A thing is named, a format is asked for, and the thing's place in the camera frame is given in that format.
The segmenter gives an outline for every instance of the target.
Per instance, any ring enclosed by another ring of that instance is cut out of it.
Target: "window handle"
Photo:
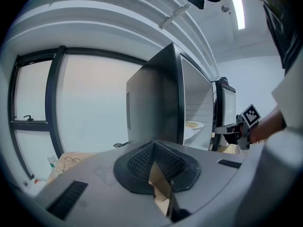
[[[29,118],[27,119],[27,121],[34,121],[34,119],[33,119],[30,115],[25,115],[23,118],[25,118],[25,117],[29,117]]]

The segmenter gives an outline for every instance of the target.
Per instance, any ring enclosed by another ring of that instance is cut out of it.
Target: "white ceiling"
[[[178,0],[181,4],[187,0]],[[266,16],[260,0],[242,0],[245,29],[238,30],[232,0],[218,3],[206,1],[205,9],[194,5],[188,10],[204,33],[217,63],[242,58],[278,55],[266,24]],[[221,6],[229,7],[226,13]]]

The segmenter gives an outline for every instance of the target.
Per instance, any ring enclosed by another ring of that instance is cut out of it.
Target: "bowl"
[[[198,127],[195,127],[195,128],[189,127],[190,129],[195,130],[195,131],[196,131],[196,130],[199,130],[199,129],[201,129],[201,128],[203,128],[203,127],[205,126],[204,123],[199,122],[199,121],[186,120],[186,122],[193,122],[193,123],[196,123],[196,124],[198,125]]]
[[[188,140],[189,138],[193,137],[195,134],[195,132],[189,128],[189,127],[185,127],[184,128],[184,140]]]

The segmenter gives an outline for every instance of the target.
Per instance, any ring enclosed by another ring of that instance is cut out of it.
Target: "table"
[[[64,172],[66,172],[68,169],[70,169],[71,167],[73,167],[73,166],[76,165],[76,163],[75,164],[67,164],[67,163],[65,163],[65,166],[64,166],[64,159],[66,157],[71,157],[73,159],[77,158],[77,159],[80,159],[82,161],[85,158],[90,157],[90,156],[92,156],[94,154],[97,154],[97,153],[81,153],[81,152],[66,152],[66,153],[63,153],[61,155],[61,157],[59,158],[59,160],[58,160],[56,169],[57,169],[57,171],[59,173],[62,173],[63,169],[64,169]],[[51,172],[51,174],[49,175],[49,177],[47,179],[46,184],[49,184],[54,179],[55,179],[55,175],[53,174],[53,172]]]

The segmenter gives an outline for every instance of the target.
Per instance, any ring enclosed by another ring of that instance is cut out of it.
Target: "black sleeve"
[[[282,68],[285,69],[286,74],[294,63],[303,41],[291,21],[285,20],[282,23],[266,3],[264,3],[263,7],[269,31],[279,52]]]

